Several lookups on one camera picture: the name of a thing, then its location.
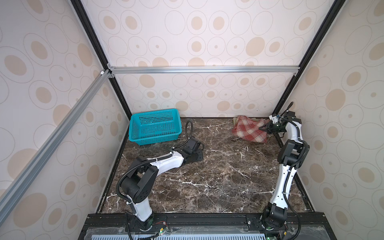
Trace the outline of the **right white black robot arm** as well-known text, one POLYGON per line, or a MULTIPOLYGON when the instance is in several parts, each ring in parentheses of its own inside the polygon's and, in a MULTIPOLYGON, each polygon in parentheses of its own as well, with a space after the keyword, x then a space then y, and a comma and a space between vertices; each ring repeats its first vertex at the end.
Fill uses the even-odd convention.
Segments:
POLYGON ((292 182, 310 150, 302 136, 301 126, 301 119, 296 117, 295 112, 287 109, 281 115, 271 115, 270 121, 259 128, 268 134, 278 136, 283 133, 288 137, 277 157, 279 175, 276 188, 261 218, 267 230, 281 228, 287 219, 288 210, 291 209, 289 193, 292 182))

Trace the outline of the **red plaid skirt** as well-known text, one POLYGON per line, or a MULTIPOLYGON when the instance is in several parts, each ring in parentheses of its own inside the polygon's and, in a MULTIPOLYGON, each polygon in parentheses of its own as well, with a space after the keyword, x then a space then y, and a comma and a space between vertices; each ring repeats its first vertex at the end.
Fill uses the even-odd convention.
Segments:
POLYGON ((267 133, 259 130, 259 127, 268 121, 261 119, 258 122, 254 122, 249 117, 238 116, 238 122, 234 125, 232 134, 249 142, 266 143, 268 140, 267 133))

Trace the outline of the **olive green skirt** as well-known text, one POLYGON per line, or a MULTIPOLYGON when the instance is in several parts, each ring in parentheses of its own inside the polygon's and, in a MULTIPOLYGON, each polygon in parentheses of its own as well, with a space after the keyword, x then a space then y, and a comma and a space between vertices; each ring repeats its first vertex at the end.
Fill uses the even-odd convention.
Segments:
MULTIPOLYGON (((259 120, 261 120, 262 118, 250 118, 252 121, 254 122, 258 122, 259 120)), ((233 118, 233 124, 235 125, 236 123, 238 122, 238 117, 234 117, 233 118)))

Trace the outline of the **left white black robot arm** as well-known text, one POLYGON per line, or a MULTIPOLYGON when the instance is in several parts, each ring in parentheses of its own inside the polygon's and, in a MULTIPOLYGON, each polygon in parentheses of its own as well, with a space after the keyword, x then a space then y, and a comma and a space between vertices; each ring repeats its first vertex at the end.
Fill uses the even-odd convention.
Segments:
POLYGON ((149 195, 157 177, 169 170, 203 160, 204 144, 190 137, 182 145, 162 156, 144 158, 138 156, 116 184, 116 194, 126 201, 133 215, 142 223, 153 220, 149 195))

